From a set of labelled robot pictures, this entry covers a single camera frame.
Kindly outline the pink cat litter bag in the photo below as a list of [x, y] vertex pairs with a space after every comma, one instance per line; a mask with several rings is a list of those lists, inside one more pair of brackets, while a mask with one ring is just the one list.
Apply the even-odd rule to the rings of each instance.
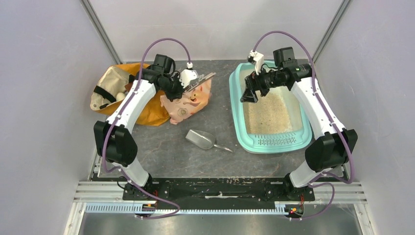
[[160, 97], [161, 106], [168, 112], [170, 123], [178, 124], [208, 105], [210, 91], [211, 79], [208, 79], [193, 91], [184, 93], [180, 99], [170, 101], [166, 95], [162, 95]]

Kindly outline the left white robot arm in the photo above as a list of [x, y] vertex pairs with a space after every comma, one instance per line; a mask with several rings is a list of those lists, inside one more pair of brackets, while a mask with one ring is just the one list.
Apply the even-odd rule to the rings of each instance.
[[137, 159], [138, 146], [132, 137], [132, 130], [157, 91], [163, 90], [174, 98], [183, 93], [175, 65], [172, 58], [157, 54], [153, 64], [141, 68], [132, 77], [132, 88], [113, 114], [106, 121], [97, 121], [93, 127], [102, 164], [112, 163], [114, 170], [119, 170], [130, 184], [136, 186], [135, 194], [142, 200], [151, 198], [154, 188], [147, 183], [150, 174]]

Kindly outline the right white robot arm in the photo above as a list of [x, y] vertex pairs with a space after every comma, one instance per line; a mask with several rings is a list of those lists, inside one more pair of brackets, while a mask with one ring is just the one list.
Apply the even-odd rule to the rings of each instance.
[[264, 69], [264, 56], [250, 51], [248, 62], [254, 71], [245, 77], [245, 90], [241, 102], [257, 103], [270, 89], [286, 87], [299, 101], [311, 124], [315, 141], [305, 151], [305, 161], [289, 173], [282, 187], [283, 196], [296, 200], [302, 188], [323, 174], [345, 163], [352, 164], [352, 151], [358, 136], [355, 130], [346, 129], [336, 118], [320, 91], [315, 78], [314, 64], [299, 64], [291, 47], [274, 51], [275, 69]]

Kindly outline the teal litter box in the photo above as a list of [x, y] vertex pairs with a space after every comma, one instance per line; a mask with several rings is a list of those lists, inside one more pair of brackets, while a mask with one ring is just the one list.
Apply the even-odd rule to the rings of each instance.
[[235, 132], [244, 150], [254, 154], [275, 154], [303, 149], [313, 132], [305, 111], [286, 87], [272, 88], [257, 103], [241, 102], [245, 77], [254, 71], [241, 63], [229, 77], [230, 102]]

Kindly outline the wooden bag clip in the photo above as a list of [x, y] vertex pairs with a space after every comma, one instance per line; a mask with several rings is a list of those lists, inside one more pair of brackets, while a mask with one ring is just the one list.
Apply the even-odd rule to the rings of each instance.
[[190, 83], [184, 88], [185, 92], [191, 92], [196, 89], [198, 86], [202, 85], [206, 81], [211, 80], [216, 75], [215, 72], [211, 72], [209, 74], [202, 74], [201, 76], [197, 77], [190, 81]]

